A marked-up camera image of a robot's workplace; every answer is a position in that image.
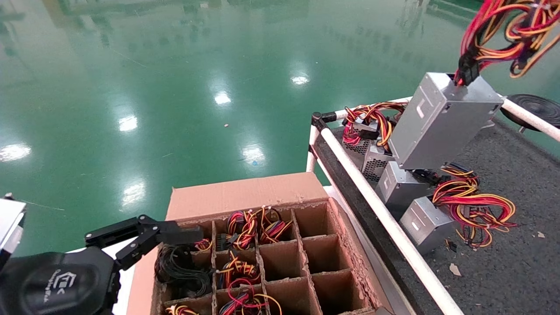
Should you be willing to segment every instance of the wire harness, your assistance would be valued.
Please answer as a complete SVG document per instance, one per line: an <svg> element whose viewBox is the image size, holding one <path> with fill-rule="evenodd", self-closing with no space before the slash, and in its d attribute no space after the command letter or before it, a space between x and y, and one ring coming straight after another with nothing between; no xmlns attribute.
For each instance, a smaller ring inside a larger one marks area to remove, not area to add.
<svg viewBox="0 0 560 315"><path fill-rule="evenodd" d="M381 139L376 142L377 146L383 147L385 151L390 152L389 149L389 137L393 131L393 124L389 121L389 118L384 116L382 111L385 109L395 109L398 113L394 116L396 121L399 120L400 116L403 114L405 107L408 102L382 102L372 105L360 105L354 109L345 107L344 109L348 113L344 124L344 132L342 134L342 141L348 145L356 146L362 140L360 134L354 131L355 123L363 123L365 125L370 125L373 121L377 121L377 128Z"/></svg>
<svg viewBox="0 0 560 315"><path fill-rule="evenodd" d="M259 243L278 243L279 238L292 226L292 220L282 221L280 213L272 207L263 206L257 213L260 216Z"/></svg>
<svg viewBox="0 0 560 315"><path fill-rule="evenodd" d="M227 241L240 251L251 248L255 243L257 224L257 215L252 210L235 211L227 220Z"/></svg>
<svg viewBox="0 0 560 315"><path fill-rule="evenodd" d="M197 312L193 311L191 308L185 305L172 305L165 309L169 315L199 315Z"/></svg>
<svg viewBox="0 0 560 315"><path fill-rule="evenodd" d="M457 163L450 163L443 171L455 178L437 186L432 202L436 206L447 206L451 217L459 222L459 237L472 248L487 247L492 243L490 230L509 232L517 226L508 222L515 213L515 204L496 194L479 194L480 181L472 171ZM491 207L499 207L496 216Z"/></svg>
<svg viewBox="0 0 560 315"><path fill-rule="evenodd" d="M511 62L512 78L523 76L560 40L560 34L547 40L559 23L558 1L485 0L461 41L455 84L469 85L480 71L500 62ZM508 45L489 48L501 29Z"/></svg>
<svg viewBox="0 0 560 315"><path fill-rule="evenodd" d="M176 298L197 298L210 292L212 270L195 266L188 245L164 245L156 259L156 279L178 288Z"/></svg>
<svg viewBox="0 0 560 315"><path fill-rule="evenodd" d="M218 288L228 288L236 279L245 279L251 284L260 282L260 272L256 265L251 265L241 261L234 251L229 251L230 261L227 262L222 270L217 270Z"/></svg>
<svg viewBox="0 0 560 315"><path fill-rule="evenodd" d="M208 238L204 238L200 242L194 243L194 248L201 252L207 252L212 249L212 241Z"/></svg>
<svg viewBox="0 0 560 315"><path fill-rule="evenodd" d="M233 296L231 289L234 285L240 284L240 282L245 282L247 285L244 289L237 295L236 297ZM280 303L276 301L273 297L255 293L255 288L251 283L249 283L245 279L237 279L231 283L231 285L227 288L227 294L229 295L231 301L224 304L224 306L218 312L218 315L233 315L233 314L241 314L241 315L257 315L263 313L263 307L268 305L265 299L271 300L276 303L278 307L279 314L282 315L282 307Z"/></svg>

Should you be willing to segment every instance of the black wire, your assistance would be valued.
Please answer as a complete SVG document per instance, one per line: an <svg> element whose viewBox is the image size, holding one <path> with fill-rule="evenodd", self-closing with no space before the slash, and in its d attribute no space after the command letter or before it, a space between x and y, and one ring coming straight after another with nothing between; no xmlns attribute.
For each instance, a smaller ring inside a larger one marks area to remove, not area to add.
<svg viewBox="0 0 560 315"><path fill-rule="evenodd" d="M156 260L156 279L178 288L183 295L197 298L208 293L212 285L209 270L194 265L190 250L188 245L164 245Z"/></svg>
<svg viewBox="0 0 560 315"><path fill-rule="evenodd" d="M470 169L468 169L468 168L466 168L466 167L464 167L464 166L462 166L462 165L460 165L460 164L458 164L458 163L456 163L456 162L451 162L451 163L449 163L448 165L451 166L451 167L453 167L453 168L456 168L456 169L458 169L458 170L461 170L461 171L463 171L463 172L465 172L465 173L472 172L472 173L470 173L470 174L467 175L467 176L469 176L469 177L471 177L471 178L474 178L474 180L477 182L477 186L480 185L480 179L478 178L478 175L477 175L473 170L470 170Z"/></svg>

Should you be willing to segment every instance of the yellow wire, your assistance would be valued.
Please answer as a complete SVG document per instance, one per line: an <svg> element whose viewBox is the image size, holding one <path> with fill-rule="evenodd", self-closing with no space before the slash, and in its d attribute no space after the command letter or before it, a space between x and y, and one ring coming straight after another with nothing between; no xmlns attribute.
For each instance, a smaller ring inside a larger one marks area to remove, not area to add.
<svg viewBox="0 0 560 315"><path fill-rule="evenodd" d="M276 305L278 305L278 310L280 311L280 315L282 315L282 307L280 306L280 303L278 301L276 301L276 299L274 299L273 297L271 297L270 295L266 295L266 294L261 294L261 293L257 293L255 294L256 297L263 297L263 298L267 298L267 299L271 299L272 301L274 301L276 303Z"/></svg>
<svg viewBox="0 0 560 315"><path fill-rule="evenodd" d="M209 251L210 249L212 249L212 242L214 242L214 241L213 241L213 240L210 241L210 244L208 245L208 248L206 248L206 249L198 249L198 251L200 251L200 252Z"/></svg>
<svg viewBox="0 0 560 315"><path fill-rule="evenodd" d="M171 307L168 307L165 309L167 312L169 312L170 315L182 315L182 313L187 313L187 314L191 314L191 315L199 315L197 312L192 311L189 307L185 306L185 305L173 305Z"/></svg>

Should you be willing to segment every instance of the cardboard compartment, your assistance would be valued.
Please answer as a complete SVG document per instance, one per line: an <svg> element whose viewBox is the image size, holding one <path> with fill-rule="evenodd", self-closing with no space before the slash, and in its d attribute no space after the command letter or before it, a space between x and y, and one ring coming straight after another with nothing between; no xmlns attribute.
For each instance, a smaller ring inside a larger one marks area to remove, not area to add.
<svg viewBox="0 0 560 315"><path fill-rule="evenodd" d="M280 220L284 221L284 222L289 222L292 221L292 224L290 225L290 227L288 227L284 233L282 233L282 235L280 235L280 237L278 238L278 240L280 242L282 241L286 241L286 240L293 240L297 238L297 231L296 228L294 227L294 219L293 219L293 214L292 214L292 210L290 209L275 209L278 214L280 214ZM269 220L271 221L277 221L278 217L276 216L276 214L271 215L271 212L267 209L267 217L269 218ZM270 244L269 242L266 241L259 241L260 244Z"/></svg>
<svg viewBox="0 0 560 315"><path fill-rule="evenodd" d="M346 214L328 199L312 173L175 188L166 220L177 220L181 227L202 226L213 247L192 252L193 261L199 267L222 269L230 258L228 251L216 248L216 236L227 232L227 218L233 211L258 210L263 204L293 225L278 243L256 240L251 249L237 251L242 261L259 268L257 293L277 300L286 315L322 315L321 307L326 315L369 315L374 308L390 307ZM154 250L136 265L127 315L166 315L166 307L174 304L200 315L217 315L231 300L227 289L217 287L215 273L211 293L199 298L173 295L172 287L153 277L156 256ZM248 288L231 292L236 297L243 290ZM279 315L275 302L266 302L261 315Z"/></svg>
<svg viewBox="0 0 560 315"><path fill-rule="evenodd" d="M294 211L301 237L335 234L333 219L326 205Z"/></svg>
<svg viewBox="0 0 560 315"><path fill-rule="evenodd" d="M206 252L191 252L193 263L199 269L210 270L212 268L212 253ZM212 276L210 276L210 285L213 285ZM161 285L161 300L163 302L185 300L187 297L181 295L180 288L172 285Z"/></svg>
<svg viewBox="0 0 560 315"><path fill-rule="evenodd" d="M261 285L255 285L253 286L255 293L263 293L263 288ZM237 296L242 293L243 291L249 291L250 289L245 287L245 288L234 288L230 290L230 293L233 297L237 298ZM222 289L222 290L217 290L216 291L216 312L215 314L219 314L220 313L220 309L222 309L222 307L224 305L226 305L226 303L228 303L229 301L231 301L231 298L227 292L227 289Z"/></svg>
<svg viewBox="0 0 560 315"><path fill-rule="evenodd" d="M197 299L181 299L169 301L164 303L163 313L161 315L168 315L166 308L172 305L185 305L198 313L199 315L212 315L212 294L207 294Z"/></svg>
<svg viewBox="0 0 560 315"><path fill-rule="evenodd" d="M323 315L368 308L370 305L352 277L350 270L325 272L311 276Z"/></svg>
<svg viewBox="0 0 560 315"><path fill-rule="evenodd" d="M265 284L267 295L282 306L282 314L319 315L320 310L307 278L279 280ZM278 306L268 301L271 315L279 315Z"/></svg>
<svg viewBox="0 0 560 315"><path fill-rule="evenodd" d="M259 268L256 262L256 251L254 248L249 249L247 251L234 251L237 254L240 261L247 262L251 265L255 265L256 268ZM229 251L221 251L216 253L216 270L223 270L225 264L230 262L230 253ZM220 286L220 274L216 274L216 289L226 289Z"/></svg>
<svg viewBox="0 0 560 315"><path fill-rule="evenodd" d="M304 238L303 243L311 274L350 268L337 235Z"/></svg>
<svg viewBox="0 0 560 315"><path fill-rule="evenodd" d="M266 281L305 276L296 240L259 246Z"/></svg>

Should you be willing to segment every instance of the silver power supply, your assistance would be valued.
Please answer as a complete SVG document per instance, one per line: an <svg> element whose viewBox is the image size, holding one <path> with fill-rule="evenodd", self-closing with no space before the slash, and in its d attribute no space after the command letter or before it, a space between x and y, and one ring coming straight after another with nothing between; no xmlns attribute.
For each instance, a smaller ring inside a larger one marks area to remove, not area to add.
<svg viewBox="0 0 560 315"><path fill-rule="evenodd" d="M433 205L428 197L417 198L400 218L400 226L416 245L420 254L426 254L445 243L445 238L453 234L458 226L449 217L445 208Z"/></svg>
<svg viewBox="0 0 560 315"><path fill-rule="evenodd" d="M372 123L371 126L367 126L364 124L355 123L353 124L353 128L354 128L354 132L359 132L360 130L376 131L377 124ZM346 154L348 154L348 156L354 162L356 167L358 169L361 169L366 152L370 148L371 140L362 138L362 140L360 140L360 142L355 146L344 143L344 141L342 141L341 143L342 143L342 148L344 148L344 150L346 151Z"/></svg>
<svg viewBox="0 0 560 315"><path fill-rule="evenodd" d="M375 187L375 193L398 221L414 199L430 194L430 185L418 180L410 171L400 169L397 162L390 161Z"/></svg>
<svg viewBox="0 0 560 315"><path fill-rule="evenodd" d="M455 86L447 73L428 72L389 138L402 169L438 169L455 159L503 103L482 78Z"/></svg>
<svg viewBox="0 0 560 315"><path fill-rule="evenodd" d="M370 147L366 151L361 172L370 182L370 185L375 188L387 163L394 160L394 157L385 154L385 149L377 146L375 142L372 141Z"/></svg>

